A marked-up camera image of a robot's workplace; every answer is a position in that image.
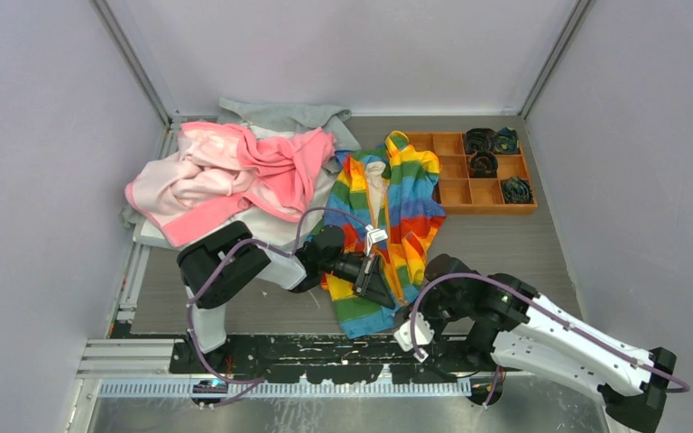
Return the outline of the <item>grey white garment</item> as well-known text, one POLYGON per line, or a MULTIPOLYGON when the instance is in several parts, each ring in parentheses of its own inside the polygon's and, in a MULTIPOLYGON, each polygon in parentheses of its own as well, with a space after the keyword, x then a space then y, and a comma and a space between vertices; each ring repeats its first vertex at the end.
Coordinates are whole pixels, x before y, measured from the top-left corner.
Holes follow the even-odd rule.
MULTIPOLYGON (((218 103, 218 114, 201 119, 216 124, 239 124, 248 128, 258 140, 276 136, 292 138, 295 134, 320 128, 333 135, 336 151, 356 152, 361 145, 345 125, 350 116, 349 109, 334 105, 243 103, 222 98, 218 103)), ((157 226, 134 206, 125 205, 119 216, 124 226, 134 230, 133 240, 136 243, 169 250, 174 248, 157 226)), ((269 216, 258 207, 250 207, 217 227, 223 228, 237 221, 246 223, 254 234, 276 247, 283 250, 292 247, 295 223, 269 216)))

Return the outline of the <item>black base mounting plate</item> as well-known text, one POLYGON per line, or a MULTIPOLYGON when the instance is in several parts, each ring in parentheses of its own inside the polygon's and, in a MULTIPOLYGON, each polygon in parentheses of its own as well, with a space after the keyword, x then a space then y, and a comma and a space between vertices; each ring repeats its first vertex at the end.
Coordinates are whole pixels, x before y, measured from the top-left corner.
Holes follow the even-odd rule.
POLYGON ((304 378, 321 384, 377 382, 390 374, 392 384, 444 383, 482 373, 493 376, 494 365, 475 359, 462 335, 443 336, 431 345, 430 357, 418 361, 388 335, 351 340, 336 334, 231 335, 206 355, 210 367, 239 380, 263 377, 270 383, 304 378))

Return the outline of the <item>pink fleece garment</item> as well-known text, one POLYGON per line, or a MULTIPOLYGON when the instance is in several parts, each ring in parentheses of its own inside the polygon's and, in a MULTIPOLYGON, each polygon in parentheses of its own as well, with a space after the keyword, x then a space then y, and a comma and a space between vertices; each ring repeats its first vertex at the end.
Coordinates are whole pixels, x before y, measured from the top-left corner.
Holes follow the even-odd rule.
POLYGON ((334 142, 320 128, 258 139, 240 124, 187 122, 177 151, 148 162, 125 197, 174 247, 198 241, 250 208, 297 223, 335 154, 334 142))

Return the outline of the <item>rainbow striped zip jacket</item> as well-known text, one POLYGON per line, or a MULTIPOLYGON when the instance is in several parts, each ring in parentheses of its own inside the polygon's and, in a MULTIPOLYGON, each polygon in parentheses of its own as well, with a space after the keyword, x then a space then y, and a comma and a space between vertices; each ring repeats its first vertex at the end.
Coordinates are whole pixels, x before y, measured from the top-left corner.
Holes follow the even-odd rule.
POLYGON ((372 251, 383 260, 382 277, 395 303, 387 308, 362 299, 352 283, 325 275, 323 288, 347 337, 392 328, 395 313, 420 294, 428 250, 446 219, 433 197, 439 174, 438 156, 417 149, 401 131, 390 132, 372 150, 353 152, 344 159, 322 222, 342 228, 347 252, 363 252, 367 225, 384 230, 386 239, 372 251))

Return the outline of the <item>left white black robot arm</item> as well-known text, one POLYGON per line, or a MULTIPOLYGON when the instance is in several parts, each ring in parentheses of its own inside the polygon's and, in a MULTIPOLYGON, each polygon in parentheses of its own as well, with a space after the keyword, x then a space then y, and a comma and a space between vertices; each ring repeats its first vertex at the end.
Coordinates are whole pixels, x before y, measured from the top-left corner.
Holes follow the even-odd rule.
POLYGON ((181 251, 177 264, 189 296, 194 364, 207 373, 224 366, 226 305, 254 280, 301 293, 332 276, 346 283, 348 299, 360 306, 395 309, 380 255, 369 249, 349 252, 346 239, 345 229, 323 226, 297 250, 286 253, 253 238, 246 224, 234 222, 181 251))

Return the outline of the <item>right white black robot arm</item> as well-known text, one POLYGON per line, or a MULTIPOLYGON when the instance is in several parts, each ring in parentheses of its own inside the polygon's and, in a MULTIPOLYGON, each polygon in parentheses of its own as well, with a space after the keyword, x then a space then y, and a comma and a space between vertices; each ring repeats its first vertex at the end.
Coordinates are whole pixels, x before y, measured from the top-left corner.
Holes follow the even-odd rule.
POLYGON ((677 356, 617 340, 563 310, 525 281, 505 273, 483 276, 448 254, 426 268, 423 291, 394 332, 401 349, 430 359, 435 336, 461 318, 473 325, 465 358, 476 370, 539 375, 601 404, 619 424, 657 430, 677 356))

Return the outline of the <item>orange compartment tray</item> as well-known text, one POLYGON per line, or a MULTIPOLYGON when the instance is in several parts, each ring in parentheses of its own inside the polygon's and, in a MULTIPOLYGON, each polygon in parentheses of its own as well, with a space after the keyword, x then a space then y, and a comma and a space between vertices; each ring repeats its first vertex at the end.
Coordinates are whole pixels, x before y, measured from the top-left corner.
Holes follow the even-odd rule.
POLYGON ((473 179, 468 175, 464 133, 411 132, 409 143, 418 151, 434 152, 439 158, 439 183, 435 199, 449 213, 478 215, 529 215, 538 207, 537 193, 527 166, 521 143, 519 154, 500 154, 491 151, 498 160, 495 179, 473 179), (501 181, 517 176, 529 181, 532 204, 505 204, 501 181))

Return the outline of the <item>dark rolled tie back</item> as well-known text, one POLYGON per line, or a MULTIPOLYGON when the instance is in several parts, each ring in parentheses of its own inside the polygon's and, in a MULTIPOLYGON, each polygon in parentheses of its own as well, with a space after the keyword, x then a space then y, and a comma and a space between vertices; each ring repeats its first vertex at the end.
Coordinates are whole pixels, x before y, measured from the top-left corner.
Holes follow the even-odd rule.
POLYGON ((463 137, 465 154, 491 152, 497 137, 497 132, 491 128, 472 128, 466 131, 463 137))

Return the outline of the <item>blue green rolled tie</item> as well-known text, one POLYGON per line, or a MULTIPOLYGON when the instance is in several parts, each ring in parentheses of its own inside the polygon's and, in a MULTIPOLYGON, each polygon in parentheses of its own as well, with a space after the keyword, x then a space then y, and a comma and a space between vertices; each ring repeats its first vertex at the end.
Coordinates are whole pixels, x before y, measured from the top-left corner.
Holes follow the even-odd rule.
POLYGON ((512 176, 501 181, 505 204, 532 204, 533 193, 528 180, 512 176))

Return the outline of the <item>silver slotted aluminium rail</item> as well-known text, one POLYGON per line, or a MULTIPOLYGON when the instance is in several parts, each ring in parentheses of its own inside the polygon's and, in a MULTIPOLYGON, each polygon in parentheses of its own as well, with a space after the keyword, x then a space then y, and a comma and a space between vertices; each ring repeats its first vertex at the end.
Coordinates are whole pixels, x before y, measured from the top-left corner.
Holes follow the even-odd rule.
MULTIPOLYGON (((106 398, 209 398, 235 396, 245 390, 240 384, 226 384, 212 378, 171 379, 109 379, 104 380, 98 395, 106 398)), ((257 385, 246 398, 403 398, 403 397, 457 397, 471 395, 470 384, 399 383, 381 378, 376 382, 335 384, 331 381, 310 383, 304 379, 297 383, 269 383, 257 385)))

